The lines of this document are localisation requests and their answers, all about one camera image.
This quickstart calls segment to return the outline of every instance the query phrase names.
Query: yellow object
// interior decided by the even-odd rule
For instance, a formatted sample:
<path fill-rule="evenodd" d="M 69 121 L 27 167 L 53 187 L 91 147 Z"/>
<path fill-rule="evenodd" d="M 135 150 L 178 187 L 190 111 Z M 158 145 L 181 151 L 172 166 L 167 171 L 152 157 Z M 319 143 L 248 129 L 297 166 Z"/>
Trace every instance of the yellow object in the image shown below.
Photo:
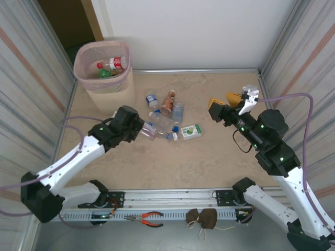
<path fill-rule="evenodd" d="M 241 94 L 238 93 L 227 93 L 226 98 L 231 107 L 235 107 L 241 102 Z"/>
<path fill-rule="evenodd" d="M 223 103 L 222 101 L 216 99 L 216 98 L 211 98 L 209 100 L 209 103 L 208 103 L 208 110 L 210 109 L 210 107 L 212 106 L 213 103 L 218 103 L 219 105 L 225 105 L 225 103 Z"/>

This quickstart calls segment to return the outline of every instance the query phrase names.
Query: beige floor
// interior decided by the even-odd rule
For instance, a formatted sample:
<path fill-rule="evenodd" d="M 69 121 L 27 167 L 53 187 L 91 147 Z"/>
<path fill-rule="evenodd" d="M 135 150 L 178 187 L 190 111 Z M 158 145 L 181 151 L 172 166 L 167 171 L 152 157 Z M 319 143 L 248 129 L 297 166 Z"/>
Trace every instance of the beige floor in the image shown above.
<path fill-rule="evenodd" d="M 145 89 L 157 90 L 160 101 L 173 88 L 176 101 L 185 102 L 183 125 L 200 123 L 205 131 L 201 138 L 189 141 L 168 142 L 165 139 L 150 141 L 139 135 L 134 142 L 122 142 L 117 148 L 90 163 L 68 185 L 81 185 L 98 179 L 109 189 L 160 189 L 160 188 L 213 188 L 230 187 L 243 177 L 249 177 L 260 186 L 276 186 L 276 182 L 257 164 L 255 151 L 242 153 L 232 140 L 233 127 L 211 120 L 208 101 L 215 97 L 226 101 L 226 92 L 241 92 L 244 85 L 258 85 L 255 74 L 176 74 L 135 75 L 137 100 L 135 108 L 140 117 L 148 120 L 149 108 L 144 100 Z M 265 109 L 258 104 L 252 111 L 257 116 Z M 98 112 L 92 100 L 78 86 L 71 116 L 107 118 Z M 72 120 L 84 134 L 96 122 Z M 76 146 L 79 137 L 66 130 L 60 156 Z M 237 135 L 242 148 L 249 144 Z"/>

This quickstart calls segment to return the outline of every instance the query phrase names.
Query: red-handled pliers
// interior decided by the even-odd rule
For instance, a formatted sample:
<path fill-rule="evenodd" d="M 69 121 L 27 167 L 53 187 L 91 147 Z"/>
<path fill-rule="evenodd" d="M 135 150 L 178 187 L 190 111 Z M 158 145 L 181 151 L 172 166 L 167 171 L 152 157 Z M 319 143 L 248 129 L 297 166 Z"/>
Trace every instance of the red-handled pliers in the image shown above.
<path fill-rule="evenodd" d="M 144 218 L 151 216 L 151 215 L 159 215 L 159 216 L 164 216 L 164 214 L 160 213 L 160 212 L 149 212 L 149 213 L 144 213 L 141 216 L 136 216 L 136 215 L 128 215 L 125 217 L 126 220 L 130 220 L 130 221 L 141 221 L 142 224 L 145 224 L 149 227 L 161 227 L 163 226 L 162 223 L 160 224 L 155 224 L 155 223 L 151 223 L 148 222 L 146 220 L 144 220 Z"/>

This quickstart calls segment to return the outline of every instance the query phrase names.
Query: brown cloth pouch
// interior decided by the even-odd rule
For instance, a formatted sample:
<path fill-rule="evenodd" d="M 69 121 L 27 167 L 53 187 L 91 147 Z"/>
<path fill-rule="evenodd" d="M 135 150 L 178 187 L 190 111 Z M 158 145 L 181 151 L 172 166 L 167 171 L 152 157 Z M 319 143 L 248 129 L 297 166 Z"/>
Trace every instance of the brown cloth pouch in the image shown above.
<path fill-rule="evenodd" d="M 191 209 L 186 214 L 187 223 L 196 221 L 197 219 L 203 229 L 213 229 L 218 219 L 218 213 L 214 208 L 206 208 L 201 213 L 198 213 L 197 209 Z"/>

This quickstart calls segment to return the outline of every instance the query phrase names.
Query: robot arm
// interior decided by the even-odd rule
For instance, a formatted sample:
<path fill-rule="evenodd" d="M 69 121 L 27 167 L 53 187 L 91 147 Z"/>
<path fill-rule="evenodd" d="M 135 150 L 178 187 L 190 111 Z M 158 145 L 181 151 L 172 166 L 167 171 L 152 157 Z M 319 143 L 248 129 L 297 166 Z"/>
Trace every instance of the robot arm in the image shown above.
<path fill-rule="evenodd" d="M 246 201 L 259 208 L 287 232 L 287 237 L 297 250 L 328 250 L 333 239 L 328 229 L 335 222 L 327 215 L 313 191 L 312 197 L 318 211 L 328 222 L 324 226 L 308 201 L 303 189 L 303 169 L 291 147 L 283 140 L 288 130 L 279 110 L 265 110 L 258 119 L 250 115 L 256 105 L 258 92 L 246 86 L 241 95 L 227 95 L 230 105 L 211 99 L 208 111 L 213 120 L 224 120 L 224 126 L 235 126 L 257 151 L 260 166 L 271 175 L 285 192 L 294 211 L 267 196 L 252 180 L 245 178 L 233 186 L 236 200 Z"/>
<path fill-rule="evenodd" d="M 93 126 L 84 138 L 83 145 L 77 145 L 56 163 L 37 174 L 31 172 L 23 175 L 21 182 L 34 180 L 39 176 L 49 175 L 28 186 L 21 187 L 21 201 L 42 222 L 52 220 L 62 209 L 83 203 L 96 203 L 102 206 L 107 200 L 108 189 L 97 180 L 71 188 L 64 188 L 66 183 L 81 169 L 121 141 L 131 142 L 136 139 L 144 121 L 136 110 L 128 106 L 118 109 L 114 118 Z M 64 167 L 53 171 L 65 163 L 77 151 L 79 153 Z"/>

